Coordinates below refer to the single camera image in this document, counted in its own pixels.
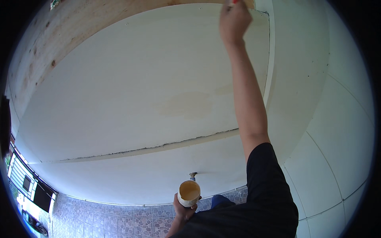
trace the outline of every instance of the hand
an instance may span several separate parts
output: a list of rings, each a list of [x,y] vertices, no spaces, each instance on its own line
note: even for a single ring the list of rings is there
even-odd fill
[[[183,205],[180,204],[178,198],[177,198],[177,193],[174,195],[173,199],[173,207],[174,211],[176,212],[176,219],[180,219],[182,221],[187,222],[194,214],[194,212],[197,209],[197,204],[194,204],[190,208],[186,208]]]
[[[225,46],[244,43],[243,35],[253,20],[244,0],[238,0],[229,6],[230,0],[225,0],[219,18],[219,33]]]

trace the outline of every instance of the paint cup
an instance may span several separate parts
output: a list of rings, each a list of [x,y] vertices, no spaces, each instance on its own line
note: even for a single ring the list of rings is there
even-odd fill
[[[201,190],[198,183],[193,180],[188,180],[180,184],[177,198],[181,205],[186,208],[190,208],[200,198]]]

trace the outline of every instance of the black shirt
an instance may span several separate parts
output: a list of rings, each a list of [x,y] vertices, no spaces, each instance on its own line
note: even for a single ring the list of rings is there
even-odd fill
[[[289,237],[298,226],[298,209],[270,143],[251,152],[247,201],[195,213],[175,237]]]

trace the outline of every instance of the black border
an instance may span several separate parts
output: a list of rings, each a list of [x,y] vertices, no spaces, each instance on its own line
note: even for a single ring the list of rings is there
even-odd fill
[[[0,19],[2,45],[0,46],[0,89],[5,89],[6,75],[4,69],[8,68],[9,56],[13,54],[22,32],[26,29],[31,18],[45,3],[42,0],[0,1]],[[363,195],[362,205],[358,209],[352,224],[344,231],[343,237],[377,237],[376,222],[379,215],[378,194],[380,191],[379,157],[380,140],[378,109],[380,105],[380,1],[379,0],[329,0],[352,32],[366,63],[368,74],[373,86],[374,101],[376,104],[376,142],[372,172],[367,180],[368,190]],[[9,237],[28,237],[25,227],[20,223],[14,212],[14,204],[10,203],[4,183],[0,182],[0,199],[2,201],[1,226],[8,231]]]

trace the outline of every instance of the window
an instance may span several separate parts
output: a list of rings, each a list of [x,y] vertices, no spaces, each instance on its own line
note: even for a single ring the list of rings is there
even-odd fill
[[[29,186],[30,186],[30,179],[27,176],[25,176],[24,183],[22,184],[22,188],[25,189],[26,191],[29,191]]]

